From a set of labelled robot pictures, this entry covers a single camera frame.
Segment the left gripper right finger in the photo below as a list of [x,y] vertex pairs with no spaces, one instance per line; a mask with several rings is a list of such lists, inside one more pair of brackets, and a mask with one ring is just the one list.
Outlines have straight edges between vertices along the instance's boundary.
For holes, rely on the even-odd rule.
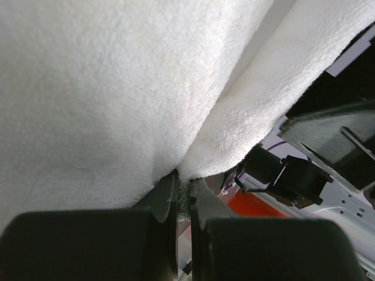
[[241,217],[203,179],[189,191],[193,280],[364,280],[334,222]]

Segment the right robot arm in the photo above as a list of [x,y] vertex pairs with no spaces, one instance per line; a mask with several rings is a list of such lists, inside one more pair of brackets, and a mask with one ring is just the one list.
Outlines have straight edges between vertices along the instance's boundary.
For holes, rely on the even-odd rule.
[[374,278],[374,101],[287,117],[279,142],[255,146],[233,182],[291,216],[337,223]]

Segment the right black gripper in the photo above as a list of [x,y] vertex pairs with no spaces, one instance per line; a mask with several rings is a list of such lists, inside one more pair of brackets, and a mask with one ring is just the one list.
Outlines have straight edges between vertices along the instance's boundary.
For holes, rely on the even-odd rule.
[[[354,192],[374,187],[373,100],[290,118],[278,135],[321,168],[290,155],[281,159],[255,146],[237,168],[236,184],[243,192],[265,193],[284,205],[320,205],[331,176]],[[244,184],[242,173],[266,188]]]

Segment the white towel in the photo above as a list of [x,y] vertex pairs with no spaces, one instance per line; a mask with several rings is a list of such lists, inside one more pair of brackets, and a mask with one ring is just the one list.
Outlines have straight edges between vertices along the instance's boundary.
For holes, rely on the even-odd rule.
[[373,21],[373,1],[2,1],[1,227],[225,172]]

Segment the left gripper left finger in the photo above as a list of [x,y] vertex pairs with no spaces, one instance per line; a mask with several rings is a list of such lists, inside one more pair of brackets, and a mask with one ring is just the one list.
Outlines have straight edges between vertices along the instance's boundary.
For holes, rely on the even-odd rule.
[[177,171],[130,208],[39,211],[1,235],[2,280],[174,280]]

